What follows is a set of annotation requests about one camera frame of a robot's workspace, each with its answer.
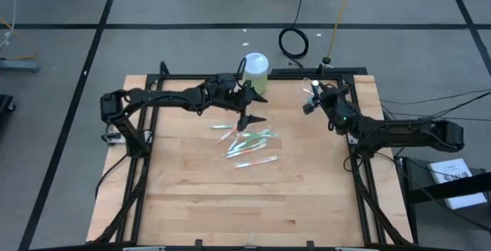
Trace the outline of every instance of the gray floor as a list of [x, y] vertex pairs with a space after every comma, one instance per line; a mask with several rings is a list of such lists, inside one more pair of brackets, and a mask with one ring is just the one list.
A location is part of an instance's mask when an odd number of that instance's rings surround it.
[[[0, 17], [12, 18], [12, 0], [2, 0]], [[18, 0], [18, 23], [96, 24], [106, 0]], [[299, 22], [334, 22], [341, 0], [304, 0]], [[464, 0], [475, 23], [491, 23], [489, 0]], [[115, 0], [108, 23], [279, 23], [295, 17], [298, 0]], [[454, 0], [350, 0], [343, 22], [463, 24]], [[305, 29], [311, 48], [302, 64], [316, 66], [325, 56], [331, 30]], [[17, 249], [34, 205], [77, 80], [94, 37], [93, 30], [19, 30], [22, 38], [2, 49], [2, 57], [38, 50], [41, 71], [0, 73], [0, 93], [15, 96], [17, 111], [0, 138], [0, 242]], [[164, 60], [172, 73], [234, 71], [249, 52], [265, 54], [273, 68], [288, 68], [278, 49], [276, 29], [106, 30], [97, 50], [58, 172], [32, 248], [84, 242], [94, 205], [94, 188], [107, 148], [99, 97], [121, 87], [128, 74], [157, 72]], [[491, 46], [491, 31], [479, 31]], [[288, 50], [301, 48], [285, 36]], [[489, 88], [491, 77], [467, 30], [340, 30], [332, 54], [335, 67], [366, 67], [375, 75], [381, 98], [414, 101]], [[393, 112], [432, 114], [469, 97], [410, 107], [388, 105]], [[487, 99], [455, 111], [453, 117], [489, 118]], [[456, 121], [466, 130], [466, 148], [458, 154], [428, 148], [407, 149], [416, 158], [438, 161], [465, 158], [472, 167], [491, 170], [490, 122]], [[489, 234], [472, 227], [445, 229], [419, 222], [424, 246], [477, 249]], [[472, 236], [455, 236], [456, 234]]]

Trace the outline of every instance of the floor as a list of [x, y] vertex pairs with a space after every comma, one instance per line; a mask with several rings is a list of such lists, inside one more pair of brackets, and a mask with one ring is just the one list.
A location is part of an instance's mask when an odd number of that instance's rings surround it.
[[[0, 17], [10, 21], [12, 0], [2, 1]], [[354, 25], [338, 31], [332, 64], [366, 67], [381, 98], [392, 101], [489, 88], [489, 53], [479, 46], [491, 47], [487, 1], [463, 0], [459, 6], [456, 0], [349, 0], [342, 22]], [[85, 241], [107, 152], [99, 97], [120, 88], [126, 75], [155, 73], [162, 60], [174, 74], [235, 71], [253, 51], [265, 54], [272, 68], [295, 67], [278, 49], [278, 33], [295, 18], [298, 0], [114, 0], [105, 15], [106, 2], [17, 0], [21, 35], [1, 57], [37, 54], [41, 70], [0, 72], [0, 93], [13, 95], [18, 107], [0, 137], [0, 242], [6, 250], [19, 247], [51, 158], [60, 161], [31, 248]], [[341, 2], [303, 0], [298, 23], [310, 40], [304, 66], [313, 68], [325, 56]], [[5, 28], [0, 25], [2, 35]], [[294, 35], [284, 43], [289, 51], [302, 49]], [[432, 114], [468, 99], [387, 107]], [[450, 116], [489, 118], [490, 111], [482, 99]], [[455, 121], [466, 131], [466, 147], [458, 154], [408, 148], [404, 155], [428, 161], [463, 157], [471, 167], [491, 170], [491, 122]], [[420, 244], [478, 249], [472, 243], [489, 241], [489, 234], [472, 227], [442, 225], [418, 219]]]

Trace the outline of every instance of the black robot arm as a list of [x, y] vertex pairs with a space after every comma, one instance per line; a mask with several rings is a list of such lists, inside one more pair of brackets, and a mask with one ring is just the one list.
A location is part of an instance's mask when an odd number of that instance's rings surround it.
[[246, 115], [251, 102], [268, 102], [257, 94], [251, 81], [240, 84], [233, 74], [217, 74], [213, 79], [187, 88], [184, 91], [145, 91], [134, 88], [119, 90], [101, 97], [101, 119], [107, 125], [114, 125], [124, 136], [127, 155], [143, 157], [148, 153], [144, 132], [136, 129], [129, 117], [143, 107], [181, 107], [201, 115], [210, 106], [220, 107], [240, 114], [237, 130], [244, 130], [248, 124], [265, 121], [265, 118]]
[[304, 112], [310, 114], [320, 106], [328, 116], [328, 129], [358, 140], [357, 151], [364, 157], [373, 157], [382, 147], [432, 147], [457, 152], [464, 146], [463, 128], [453, 122], [432, 117], [379, 121], [362, 115], [355, 104], [346, 101], [347, 88], [340, 90], [314, 81], [312, 91], [314, 97], [304, 106]]

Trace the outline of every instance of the yellow cable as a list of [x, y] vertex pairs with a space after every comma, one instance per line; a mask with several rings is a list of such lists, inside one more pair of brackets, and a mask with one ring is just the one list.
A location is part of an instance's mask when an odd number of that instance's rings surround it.
[[341, 5], [341, 8], [339, 9], [338, 17], [336, 18], [336, 23], [334, 24], [334, 31], [332, 32], [331, 46], [329, 47], [327, 58], [330, 58], [330, 56], [331, 56], [331, 51], [332, 51], [332, 48], [334, 47], [334, 39], [336, 38], [336, 32], [338, 30], [338, 24], [339, 24], [339, 22], [341, 22], [341, 16], [343, 15], [343, 11], [344, 11], [344, 8], [346, 7], [347, 3], [348, 3], [348, 0], [343, 0], [343, 4]]
[[[7, 21], [4, 19], [4, 18], [0, 18], [0, 21], [2, 21], [2, 23], [4, 25], [7, 26], [8, 29], [12, 29], [12, 26], [10, 26]], [[12, 31], [14, 33], [14, 35], [18, 36], [19, 38], [22, 38], [23, 36], [21, 36], [19, 33], [17, 33], [16, 30]], [[32, 45], [29, 41], [27, 41], [26, 39], [23, 39], [25, 40], [25, 42], [34, 50], [34, 55], [22, 55], [22, 56], [17, 56], [17, 57], [13, 57], [13, 58], [9, 58], [9, 60], [28, 60], [28, 59], [36, 59], [38, 56], [38, 51], [36, 50], [36, 48], [34, 47], [34, 45]]]

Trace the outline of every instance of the wooden table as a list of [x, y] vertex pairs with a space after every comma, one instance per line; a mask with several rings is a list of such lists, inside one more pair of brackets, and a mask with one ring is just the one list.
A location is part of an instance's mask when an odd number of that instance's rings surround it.
[[[143, 88], [145, 78], [127, 76], [124, 88]], [[181, 91], [201, 82], [165, 80], [163, 88]], [[374, 77], [355, 76], [355, 82], [362, 113], [381, 119]], [[348, 156], [346, 138], [328, 130], [322, 110], [303, 114], [300, 83], [268, 82], [269, 102], [248, 107], [248, 113], [268, 120], [248, 131], [268, 128], [278, 137], [269, 139], [267, 148], [234, 159], [222, 156], [233, 138], [217, 144], [225, 131], [209, 127], [234, 124], [238, 114], [211, 107], [198, 117], [180, 108], [160, 108], [138, 244], [192, 246], [203, 239], [206, 246], [304, 246], [307, 240], [316, 246], [363, 246], [353, 178], [342, 167]], [[124, 152], [124, 145], [110, 147], [104, 172]], [[392, 156], [390, 149], [381, 153]], [[279, 159], [233, 166], [271, 155]], [[371, 163], [381, 209], [411, 241], [395, 166], [383, 157]], [[129, 164], [126, 160], [103, 182], [87, 239], [99, 236], [120, 209]], [[125, 239], [132, 223], [133, 211]], [[369, 223], [376, 242], [371, 213]]]

